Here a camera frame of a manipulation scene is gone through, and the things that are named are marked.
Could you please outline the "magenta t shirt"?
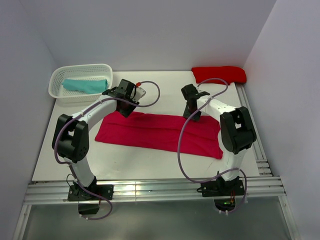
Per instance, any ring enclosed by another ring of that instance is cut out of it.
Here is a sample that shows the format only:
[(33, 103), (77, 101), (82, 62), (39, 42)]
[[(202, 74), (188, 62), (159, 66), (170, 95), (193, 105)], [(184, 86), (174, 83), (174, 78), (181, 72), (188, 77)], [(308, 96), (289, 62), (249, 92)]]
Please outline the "magenta t shirt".
[[(103, 119), (95, 141), (176, 152), (185, 121), (177, 115), (133, 112), (125, 118), (119, 112), (113, 112)], [(183, 132), (181, 153), (222, 159), (219, 131), (218, 121), (210, 116), (189, 121)]]

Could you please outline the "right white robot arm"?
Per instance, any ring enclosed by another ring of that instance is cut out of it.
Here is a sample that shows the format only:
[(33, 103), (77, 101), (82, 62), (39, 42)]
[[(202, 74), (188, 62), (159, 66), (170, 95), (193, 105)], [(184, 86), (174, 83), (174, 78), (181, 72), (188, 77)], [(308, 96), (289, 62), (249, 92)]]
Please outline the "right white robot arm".
[(183, 113), (186, 121), (182, 126), (177, 147), (178, 165), (181, 172), (185, 178), (192, 181), (182, 167), (180, 158), (181, 143), (189, 121), (199, 121), (201, 113), (205, 113), (219, 123), (218, 143), (223, 152), (222, 167), (218, 174), (210, 180), (216, 180), (221, 177), (222, 179), (216, 183), (216, 189), (220, 194), (227, 195), (234, 188), (232, 181), (239, 176), (240, 167), (247, 150), (257, 140), (249, 110), (244, 106), (235, 107), (223, 103), (216, 99), (218, 94), (210, 95), (206, 91), (198, 91), (193, 84), (184, 86), (181, 92), (186, 100), (186, 107)]

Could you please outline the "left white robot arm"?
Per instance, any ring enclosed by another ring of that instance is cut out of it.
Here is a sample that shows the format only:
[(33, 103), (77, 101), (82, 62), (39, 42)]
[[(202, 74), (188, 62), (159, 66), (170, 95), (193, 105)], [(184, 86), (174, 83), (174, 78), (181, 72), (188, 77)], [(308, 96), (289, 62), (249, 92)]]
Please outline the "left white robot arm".
[(122, 79), (118, 86), (103, 92), (85, 109), (73, 115), (62, 114), (58, 117), (52, 140), (55, 160), (71, 169), (81, 184), (79, 194), (86, 200), (95, 198), (98, 193), (97, 186), (92, 184), (96, 177), (87, 160), (89, 131), (114, 112), (127, 118), (145, 94), (146, 91), (137, 84)]

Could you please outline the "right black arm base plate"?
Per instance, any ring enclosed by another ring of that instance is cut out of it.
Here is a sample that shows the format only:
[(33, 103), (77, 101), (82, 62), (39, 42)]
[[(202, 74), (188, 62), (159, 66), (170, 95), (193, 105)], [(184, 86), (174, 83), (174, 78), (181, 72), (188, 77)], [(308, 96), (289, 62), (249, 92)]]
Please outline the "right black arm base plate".
[(222, 197), (214, 199), (214, 206), (218, 211), (229, 213), (237, 207), (236, 197), (245, 197), (247, 193), (247, 182), (239, 176), (232, 180), (225, 180), (221, 174), (215, 180), (204, 182), (196, 189), (204, 198)]

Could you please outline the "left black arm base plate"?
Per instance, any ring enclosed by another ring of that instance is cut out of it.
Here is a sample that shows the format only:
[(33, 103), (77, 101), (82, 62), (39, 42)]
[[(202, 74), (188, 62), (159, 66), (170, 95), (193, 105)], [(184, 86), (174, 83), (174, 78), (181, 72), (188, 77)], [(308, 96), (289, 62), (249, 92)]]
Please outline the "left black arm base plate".
[[(78, 202), (77, 209), (81, 218), (97, 221), (108, 217), (112, 213), (113, 184), (97, 184), (96, 178), (88, 187), (79, 185), (76, 180), (72, 182), (72, 185), (68, 180), (66, 182), (69, 186), (67, 201)], [(109, 204), (109, 211), (105, 215), (97, 217), (95, 215), (99, 212), (102, 201)]]

